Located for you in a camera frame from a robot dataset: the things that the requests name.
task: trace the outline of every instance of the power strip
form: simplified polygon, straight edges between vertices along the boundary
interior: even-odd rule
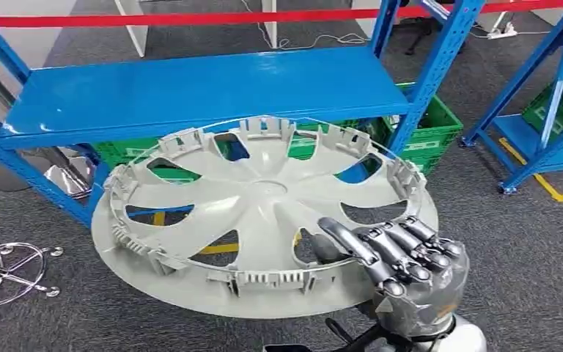
[[[515,31],[515,27],[512,25],[512,23],[506,23],[506,28],[504,28],[503,31],[500,31],[499,29],[495,30],[494,32],[491,32],[489,34],[487,34],[487,38],[489,39],[499,39],[499,38],[506,38],[506,37],[514,37],[515,35],[517,35],[517,31]]]

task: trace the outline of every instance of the robotic hand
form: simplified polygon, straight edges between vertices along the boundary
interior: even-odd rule
[[[405,345],[393,351],[487,350],[482,331],[454,314],[469,270],[462,243],[440,238],[413,216],[354,231],[331,218],[318,224],[374,282],[378,328],[390,343]]]

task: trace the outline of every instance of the carpet floor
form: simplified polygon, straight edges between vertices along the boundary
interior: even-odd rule
[[[145,4],[145,10],[243,10],[238,0],[207,2],[206,8],[201,3],[153,2]],[[321,0],[312,7],[344,5],[344,1],[334,3]],[[256,1],[250,4],[259,9]],[[73,10],[107,12],[116,12],[112,0],[79,0]],[[549,25],[527,13],[518,14],[514,21],[522,32],[549,30]],[[309,45],[319,34],[361,33],[352,21],[282,24],[279,31],[290,46]],[[384,55],[384,65],[398,82],[415,79],[434,39],[427,38],[415,56],[405,56],[413,36],[406,30],[395,32]],[[541,38],[469,37],[438,95],[471,127]],[[145,59],[266,48],[255,25],[154,27]],[[65,29],[46,66],[139,59],[123,28]],[[555,57],[543,65],[507,110],[521,110],[551,80],[555,65]],[[340,62],[340,70],[352,69]],[[441,232],[464,241],[471,257],[459,313],[484,330],[490,351],[563,351],[563,203],[553,201],[534,180],[521,185],[515,196],[500,195],[496,184],[505,175],[482,147],[452,146],[428,176]],[[563,187],[563,172],[551,177],[556,187]],[[340,342],[325,327],[324,317],[337,319],[354,335],[372,324],[356,309],[307,318],[241,320],[157,301],[115,276],[96,254],[89,230],[33,190],[0,192],[0,243],[10,241],[63,246],[66,252],[50,259],[45,279],[47,285],[60,286],[61,295],[46,298],[33,293],[0,308],[0,351],[259,351],[265,343],[283,342],[327,351]]]

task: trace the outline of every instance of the blue metal shelf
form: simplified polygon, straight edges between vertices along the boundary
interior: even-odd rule
[[[86,225],[106,170],[89,143],[162,136],[270,114],[335,121],[400,115],[388,146],[402,151],[478,15],[483,0],[457,0],[407,95],[381,64],[400,0],[383,0],[367,45],[30,70],[0,35],[0,61],[22,83],[3,125],[0,162]],[[86,207],[15,153],[74,146],[103,170]]]
[[[203,56],[32,71],[0,138],[40,147],[162,136],[261,114],[334,121],[409,108],[366,46]],[[129,136],[123,127],[138,128]]]
[[[563,17],[519,68],[482,119],[461,139],[464,147],[473,146],[477,139],[482,140],[510,171],[511,175],[499,183],[505,194],[515,193],[517,186],[534,173],[563,170],[563,131],[555,140],[549,141],[563,93],[563,49],[542,132],[539,133],[528,125],[521,115],[499,116],[527,78],[559,47],[563,47]],[[508,139],[526,159],[526,165],[517,167],[511,162],[510,157],[487,134],[490,127],[494,127]]]
[[[540,134],[521,115],[497,117],[493,125],[526,160],[534,157]],[[545,161],[538,172],[557,170],[563,170],[563,149]]]

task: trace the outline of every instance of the red barrier tape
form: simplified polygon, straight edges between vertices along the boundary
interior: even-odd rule
[[[481,12],[529,11],[563,7],[563,0],[528,0],[499,4],[486,4]],[[111,27],[111,26],[168,26],[239,24],[258,22],[343,21],[356,18],[375,18],[378,10],[304,10],[281,12],[214,12],[167,13],[157,15],[93,15],[93,16],[42,16],[0,17],[0,27]],[[420,6],[401,7],[399,18],[427,17]]]

